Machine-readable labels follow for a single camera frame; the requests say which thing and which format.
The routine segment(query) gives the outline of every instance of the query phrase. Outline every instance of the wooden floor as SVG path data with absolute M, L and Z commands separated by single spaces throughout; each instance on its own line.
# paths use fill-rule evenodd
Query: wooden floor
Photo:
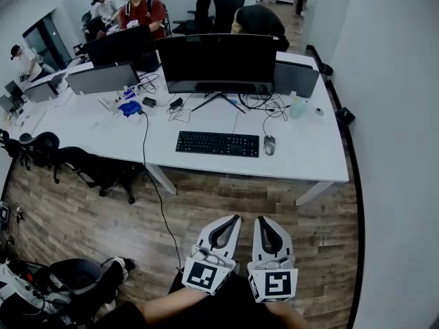
M 284 12 L 292 9 L 284 7 Z M 281 16 L 286 28 L 299 36 L 301 26 L 294 23 L 300 21 L 286 23 L 288 14 Z M 358 255 L 357 200 L 346 148 L 345 153 L 351 182 L 332 186 L 299 208 L 294 200 L 312 186 L 310 182 L 166 169 L 178 194 L 169 195 L 161 188 L 160 193 L 182 260 L 205 225 L 238 214 L 243 223 L 235 259 L 245 273 L 254 220 L 267 216 L 292 237 L 299 269 L 293 305 L 312 328 L 345 329 Z M 6 201 L 11 206 L 19 203 L 25 212 L 19 227 L 11 223 L 18 255 L 45 264 L 75 257 L 98 263 L 111 256 L 128 257 L 137 268 L 121 287 L 119 299 L 142 302 L 165 295 L 178 260 L 147 178 L 140 175 L 133 184 L 137 199 L 133 206 L 120 186 L 108 197 L 99 197 L 96 189 L 89 189 L 66 167 L 60 179 L 55 184 L 50 171 L 37 167 L 27 171 L 18 164 L 14 169 Z
M 273 11 L 285 27 L 285 36 L 289 41 L 287 52 L 300 53 L 303 29 L 303 17 L 296 14 L 296 6 L 288 3 L 264 5 Z

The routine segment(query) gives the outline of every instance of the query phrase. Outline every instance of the black keyboard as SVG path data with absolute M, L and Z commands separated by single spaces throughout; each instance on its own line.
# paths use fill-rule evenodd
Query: black keyboard
M 259 137 L 256 135 L 180 132 L 176 151 L 259 157 Z

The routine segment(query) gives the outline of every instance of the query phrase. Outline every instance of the monitor stand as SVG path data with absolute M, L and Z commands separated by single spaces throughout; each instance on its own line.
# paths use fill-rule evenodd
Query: monitor stand
M 218 94 L 216 94 L 214 97 L 211 97 L 211 98 L 210 98 L 209 100 L 207 100 L 206 102 L 203 102 L 201 105 L 195 107 L 195 108 L 192 110 L 192 112 L 198 110 L 198 108 L 201 108 L 201 107 L 203 107 L 204 105 L 207 105 L 209 102 L 211 102 L 211 101 L 213 101 L 213 100 L 215 100 L 215 99 L 218 99 L 218 98 L 226 100 L 230 105 L 233 105 L 233 106 L 236 107 L 239 111 L 241 111 L 242 113 L 246 114 L 246 113 L 244 112 L 244 110 L 242 110 L 241 108 L 239 108 L 238 106 L 236 106 L 231 100 L 229 100 L 229 99 L 227 98 L 227 96 L 224 96 L 222 93 L 218 93 Z

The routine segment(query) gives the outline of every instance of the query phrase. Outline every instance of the desk leg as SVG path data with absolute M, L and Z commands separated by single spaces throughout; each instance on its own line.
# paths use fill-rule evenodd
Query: desk leg
M 332 184 L 334 184 L 334 182 L 318 182 L 316 185 L 314 185 L 305 194 L 303 194 L 296 200 L 296 206 L 302 206 L 303 204 L 306 204 L 308 201 L 312 200 L 318 194 L 328 189 Z
M 167 176 L 162 172 L 159 166 L 155 164 L 146 164 L 146 169 L 163 185 L 166 191 L 171 195 L 177 195 L 177 188 L 171 183 Z

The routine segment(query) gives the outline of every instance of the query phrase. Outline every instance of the computer mouse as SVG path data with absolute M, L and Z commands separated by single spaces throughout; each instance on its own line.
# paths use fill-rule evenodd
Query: computer mouse
M 274 150 L 276 149 L 276 139 L 274 136 L 267 135 L 263 139 L 263 149 L 268 156 L 274 155 Z

